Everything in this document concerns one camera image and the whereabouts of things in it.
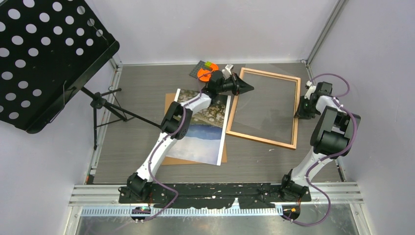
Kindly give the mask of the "wooden picture frame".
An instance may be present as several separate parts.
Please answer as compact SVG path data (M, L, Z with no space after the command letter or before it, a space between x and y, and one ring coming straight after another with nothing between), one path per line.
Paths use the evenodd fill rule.
M253 70L251 69L242 68L240 71L239 77L243 79L244 72L246 71L253 72ZM297 110L299 100L300 100L300 90L301 90L300 86L301 84L298 85L297 96L295 98L294 114ZM290 128L287 131L284 131L281 128L273 129L273 130L272 129L256 130L253 128L243 128L242 132L233 131L232 124L233 124L237 102L240 96L241 94L238 96L235 96L234 101L231 106L229 121L228 121L227 129L226 129L226 133L228 135L247 139L250 141L256 141L256 142L261 142L265 144L275 145L275 146L283 147L287 149L292 149L292 150L296 149L297 139L298 139L299 120L298 118L295 118L295 117L293 118L292 128Z

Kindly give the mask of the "transparent acrylic sheet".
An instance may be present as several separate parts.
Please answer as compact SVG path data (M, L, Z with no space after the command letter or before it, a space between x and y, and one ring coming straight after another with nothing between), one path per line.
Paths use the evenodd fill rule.
M233 131L292 128L295 98L301 79L271 64L246 64L253 72L244 72L243 80L254 87L237 102Z

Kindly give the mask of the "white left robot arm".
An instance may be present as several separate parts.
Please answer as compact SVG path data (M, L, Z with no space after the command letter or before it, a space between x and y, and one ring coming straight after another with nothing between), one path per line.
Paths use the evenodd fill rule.
M230 68L204 72L198 76L210 76L199 93L186 102L173 101L161 122L159 137L143 164L127 178L125 189L137 202L149 199L155 175L168 151L188 132L192 115L208 108L221 93L231 92L238 96L254 90Z

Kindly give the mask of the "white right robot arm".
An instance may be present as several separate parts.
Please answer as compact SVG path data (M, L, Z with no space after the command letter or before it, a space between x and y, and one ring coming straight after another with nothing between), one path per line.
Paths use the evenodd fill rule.
M346 156L356 138L361 117L346 111L338 98L332 96L332 84L306 83L307 92L300 97L295 113L299 119L320 118L311 135L311 149L295 168L285 174L279 188L284 201L300 200L309 193L312 179L329 162Z

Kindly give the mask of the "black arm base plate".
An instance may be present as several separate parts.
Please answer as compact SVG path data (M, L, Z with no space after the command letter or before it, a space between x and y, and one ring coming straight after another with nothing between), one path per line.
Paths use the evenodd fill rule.
M119 187L121 204L144 203L157 209L228 209L237 201L243 209L272 208L273 203L309 202L308 188L301 193L272 183L153 184L144 196L134 195L126 186Z

